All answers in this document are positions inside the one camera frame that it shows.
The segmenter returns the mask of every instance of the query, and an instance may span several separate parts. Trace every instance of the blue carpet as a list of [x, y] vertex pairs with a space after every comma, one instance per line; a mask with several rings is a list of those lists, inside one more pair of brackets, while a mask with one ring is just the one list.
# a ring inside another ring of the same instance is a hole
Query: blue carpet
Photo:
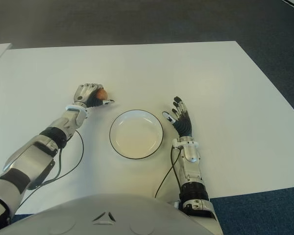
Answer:
[[[294, 235], [294, 188], [213, 198], [224, 235]], [[15, 215], [12, 223], [30, 214]]]

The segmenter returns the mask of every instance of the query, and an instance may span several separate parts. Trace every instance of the robot finger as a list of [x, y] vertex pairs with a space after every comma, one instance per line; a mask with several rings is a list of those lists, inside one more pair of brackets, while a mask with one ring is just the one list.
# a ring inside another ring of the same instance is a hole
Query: robot finger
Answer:
[[181, 112], [181, 108], [179, 107], [179, 105], [176, 102], [173, 102], [173, 105], [176, 107], [178, 115], [181, 116], [182, 112]]
[[176, 120], [168, 112], [162, 112], [162, 115], [165, 117], [166, 120], [171, 122], [171, 124], [174, 124], [176, 122]]
[[177, 119], [180, 119], [180, 114], [178, 113], [177, 110], [172, 109], [172, 112], [176, 115]]
[[179, 109], [181, 110], [182, 113], [186, 113], [187, 112], [187, 108], [186, 105], [184, 104], [184, 102], [181, 100], [180, 97], [176, 96], [174, 98], [175, 102], [177, 103]]

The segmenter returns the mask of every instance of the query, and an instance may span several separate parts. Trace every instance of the plate rim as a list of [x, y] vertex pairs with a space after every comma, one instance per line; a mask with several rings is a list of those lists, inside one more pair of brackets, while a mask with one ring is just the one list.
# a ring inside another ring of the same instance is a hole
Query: plate rim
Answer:
[[[111, 129], [112, 129], [113, 124], [114, 124], [115, 121], [118, 119], [118, 117], [120, 117], [121, 115], [123, 115], [123, 114], [125, 114], [125, 113], [127, 113], [127, 112], [130, 112], [130, 111], [144, 111], [144, 112], [146, 112], [146, 113], [151, 114], [152, 116], [154, 116], [154, 117], [158, 120], [158, 122], [160, 123], [161, 130], [162, 130], [162, 138], [161, 138], [161, 141], [160, 141], [160, 143], [159, 143], [159, 146], [155, 149], [155, 151], [153, 151], [153, 152], [150, 153], [149, 155], [147, 155], [147, 156], [145, 156], [145, 157], [142, 157], [142, 158], [130, 158], [130, 157], [124, 156], [123, 154], [119, 153], [119, 152], [115, 149], [115, 147], [113, 146], [113, 144], [112, 144], [112, 142], [111, 142]], [[116, 151], [116, 153], [118, 153], [118, 154], [121, 155], [122, 157], [125, 157], [125, 158], [127, 158], [127, 159], [132, 159], [132, 160], [140, 160], [140, 159], [144, 159], [144, 158], [147, 158], [147, 157], [151, 156], [152, 154], [154, 154], [154, 153], [160, 148], [160, 146], [161, 146], [161, 144], [162, 144], [162, 141], [163, 141], [163, 135], [164, 135], [164, 134], [163, 134], [163, 127], [162, 127], [162, 124], [161, 124], [160, 120], [159, 120], [154, 114], [152, 114], [151, 112], [148, 112], [148, 111], [146, 111], [146, 110], [142, 110], [142, 109], [131, 109], [131, 110], [124, 111], [123, 113], [121, 113], [120, 115], [118, 115], [118, 116], [113, 120], [113, 122], [112, 122], [112, 124], [111, 124], [111, 126], [110, 126], [110, 130], [109, 130], [109, 141], [110, 141], [110, 144], [111, 144], [111, 146], [113, 147], [114, 151]]]

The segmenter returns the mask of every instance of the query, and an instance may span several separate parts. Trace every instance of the robotic hand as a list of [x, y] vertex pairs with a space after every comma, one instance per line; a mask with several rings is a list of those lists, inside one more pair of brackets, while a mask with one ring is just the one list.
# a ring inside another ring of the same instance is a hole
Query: robotic hand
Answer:
[[9, 225], [25, 191], [37, 188], [48, 176], [54, 166], [53, 157], [66, 146], [87, 117], [86, 108], [112, 102], [107, 100], [102, 85], [80, 85], [74, 95], [74, 104], [66, 107], [62, 117], [7, 160], [0, 175], [0, 229]]
[[173, 139], [172, 141], [172, 147], [181, 151], [178, 159], [180, 169], [177, 177], [180, 186], [179, 209], [187, 215], [195, 216], [197, 220], [200, 218], [212, 219], [215, 225], [210, 230], [214, 230], [215, 234], [222, 234], [214, 207], [209, 201], [201, 177], [198, 143], [192, 137], [192, 124], [187, 108], [179, 97], [174, 98], [173, 105], [176, 107], [176, 109], [172, 109], [176, 118], [173, 118], [168, 112], [162, 114], [179, 134], [179, 140]]

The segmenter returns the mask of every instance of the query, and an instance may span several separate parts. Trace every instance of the black finger segment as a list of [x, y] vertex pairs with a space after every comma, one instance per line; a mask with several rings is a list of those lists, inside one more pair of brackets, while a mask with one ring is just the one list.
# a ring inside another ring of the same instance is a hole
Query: black finger segment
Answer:
[[179, 102], [181, 102], [182, 100], [181, 100], [180, 97], [176, 96], [176, 97], [174, 98], [174, 101], [175, 101], [176, 103], [179, 103]]

